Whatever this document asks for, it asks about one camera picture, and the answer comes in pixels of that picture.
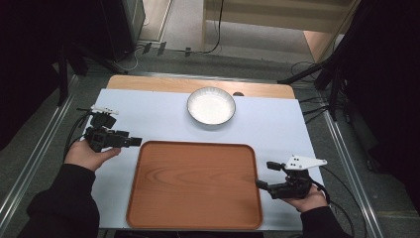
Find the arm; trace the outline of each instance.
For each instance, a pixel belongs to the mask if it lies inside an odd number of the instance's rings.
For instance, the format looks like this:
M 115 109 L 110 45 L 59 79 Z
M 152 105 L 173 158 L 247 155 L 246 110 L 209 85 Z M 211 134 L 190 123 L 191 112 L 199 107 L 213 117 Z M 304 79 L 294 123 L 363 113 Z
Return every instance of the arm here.
M 30 220 L 19 237 L 96 237 L 99 212 L 90 194 L 94 172 L 120 152 L 95 153 L 86 141 L 74 143 L 52 186 L 28 206 Z
M 285 202 L 302 212 L 300 218 L 303 225 L 304 238 L 336 238 L 351 237 L 344 232 L 333 211 L 325 200 L 324 193 L 312 185 L 308 195 L 303 199 L 288 198 Z

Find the human hand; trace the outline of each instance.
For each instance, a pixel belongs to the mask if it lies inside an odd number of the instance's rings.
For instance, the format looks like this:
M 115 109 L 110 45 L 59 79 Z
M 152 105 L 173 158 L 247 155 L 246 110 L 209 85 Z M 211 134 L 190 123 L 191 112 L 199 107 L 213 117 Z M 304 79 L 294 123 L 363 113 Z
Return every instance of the human hand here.
M 64 163 L 85 167 L 93 172 L 98 170 L 104 162 L 118 156 L 121 148 L 112 148 L 105 152 L 96 153 L 86 140 L 74 142 L 65 156 Z
M 327 206 L 327 200 L 324 193 L 318 190 L 318 187 L 312 184 L 305 198 L 285 198 L 283 201 L 296 207 L 300 212 L 305 212 L 317 207 Z

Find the black sleeve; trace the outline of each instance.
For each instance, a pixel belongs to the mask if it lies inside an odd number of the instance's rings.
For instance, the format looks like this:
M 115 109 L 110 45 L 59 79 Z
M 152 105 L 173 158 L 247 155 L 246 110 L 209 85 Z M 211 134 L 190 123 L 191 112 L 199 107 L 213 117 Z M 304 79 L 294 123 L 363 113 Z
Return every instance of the black sleeve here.
M 62 165 L 52 186 L 35 195 L 19 237 L 97 237 L 99 211 L 91 196 L 95 173 Z
M 352 237 L 340 226 L 329 206 L 322 206 L 300 214 L 304 238 Z

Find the tray rim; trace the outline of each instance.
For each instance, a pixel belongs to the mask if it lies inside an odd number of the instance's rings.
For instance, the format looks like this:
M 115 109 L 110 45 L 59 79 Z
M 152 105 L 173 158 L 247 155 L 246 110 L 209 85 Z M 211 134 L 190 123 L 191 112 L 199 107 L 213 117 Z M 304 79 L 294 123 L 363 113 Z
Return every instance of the tray rim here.
M 136 168 L 135 168 L 135 175 L 133 177 L 133 181 L 132 181 L 132 185 L 131 185 L 131 191 L 130 191 L 130 197 L 129 197 L 129 201 L 128 201 L 128 206 L 127 206 L 127 212 L 126 212 L 126 221 L 127 223 L 132 227 L 132 228 L 136 228 L 136 229 L 153 229 L 153 230 L 170 230 L 170 229 L 182 229 L 182 230 L 257 230 L 260 226 L 262 226 L 263 224 L 263 207 L 262 207 L 262 201 L 261 201 L 261 195 L 260 195 L 260 190 L 257 188 L 256 186 L 256 191 L 257 191 L 257 204 L 258 204 L 258 218 L 259 218 L 259 222 L 257 222 L 257 224 L 254 227 L 250 227 L 250 228 L 238 228 L 238 227 L 231 227 L 231 228 L 219 228 L 219 227 L 215 227 L 215 228 L 188 228 L 188 227 L 138 227 L 136 225 L 134 225 L 130 219 L 129 219 L 129 215 L 130 215 L 130 210 L 131 210 L 131 206 L 132 206 L 132 198 L 133 198 L 133 190 L 135 188 L 136 185 L 136 180 L 137 177 L 139 175 L 139 173 L 137 173 L 137 169 L 139 167 L 139 163 L 140 163 L 140 158 L 141 158 L 141 152 L 142 152 L 142 148 L 143 146 L 147 146 L 148 144 L 154 144 L 154 143 L 158 143 L 158 144 L 192 144 L 192 145 L 205 145 L 205 146 L 239 146 L 239 147 L 245 147 L 247 149 L 249 149 L 252 154 L 253 154 L 253 166 L 254 166 L 254 175 L 255 178 L 258 178 L 258 169 L 257 169 L 257 157 L 256 157 L 256 152 L 255 150 L 247 144 L 234 144 L 234 143 L 209 143 L 209 142 L 186 142 L 186 141 L 160 141 L 160 140 L 149 140 L 146 141 L 142 144 L 139 153 L 138 153 L 138 157 L 137 157 L 137 163 L 136 163 Z

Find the metal rail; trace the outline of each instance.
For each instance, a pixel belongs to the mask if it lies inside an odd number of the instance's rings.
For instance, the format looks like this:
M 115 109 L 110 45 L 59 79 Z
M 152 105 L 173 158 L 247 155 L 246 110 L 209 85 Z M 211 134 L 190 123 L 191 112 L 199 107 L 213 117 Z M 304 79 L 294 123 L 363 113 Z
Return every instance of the metal rail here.
M 52 115 L 52 119 L 50 120 L 46 130 L 40 138 L 40 141 L 32 151 L 12 189 L 4 199 L 0 208 L 0 237 L 2 237 L 6 231 L 6 228 L 12 219 L 13 214 L 18 208 L 18 205 L 21 202 L 26 190 L 28 189 L 32 178 L 37 172 L 37 169 L 40 166 L 40 163 L 43 160 L 51 141 L 53 140 L 53 136 L 55 135 L 56 130 L 61 124 L 61 121 L 73 100 L 73 92 L 77 85 L 78 77 L 75 75 L 69 83 L 68 88 L 70 93 L 67 99 L 62 103 L 61 107 L 58 107 L 55 110 L 54 114 Z
M 382 238 L 384 237 L 382 230 L 376 219 L 375 212 L 370 204 L 361 179 L 356 172 L 355 165 L 353 164 L 352 157 L 342 137 L 340 128 L 337 122 L 333 121 L 328 112 L 324 113 L 324 117 L 328 128 L 330 129 L 331 136 L 333 137 L 334 143 L 339 153 L 339 157 L 342 161 L 344 171 L 346 172 L 347 178 L 355 194 L 355 198 L 358 201 L 362 209 L 362 214 L 364 215 L 365 221 L 367 222 L 367 233 L 371 238 Z

